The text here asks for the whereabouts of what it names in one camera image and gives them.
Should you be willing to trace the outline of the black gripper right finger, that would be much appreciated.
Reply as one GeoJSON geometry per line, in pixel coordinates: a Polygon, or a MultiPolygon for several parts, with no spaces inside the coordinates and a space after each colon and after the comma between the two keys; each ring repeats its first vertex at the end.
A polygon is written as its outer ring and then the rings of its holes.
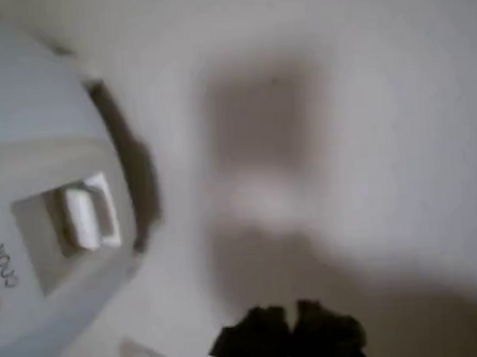
{"type": "Polygon", "coordinates": [[[297,303],[296,357],[367,357],[365,328],[356,318],[327,309],[317,300],[297,303]]]}

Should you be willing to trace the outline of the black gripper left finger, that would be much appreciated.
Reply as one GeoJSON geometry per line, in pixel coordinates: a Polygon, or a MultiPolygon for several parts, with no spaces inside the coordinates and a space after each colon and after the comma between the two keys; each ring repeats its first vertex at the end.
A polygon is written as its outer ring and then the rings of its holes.
{"type": "Polygon", "coordinates": [[[213,341],[211,357],[293,357],[291,329],[280,305],[253,307],[235,325],[224,326],[213,341]]]}

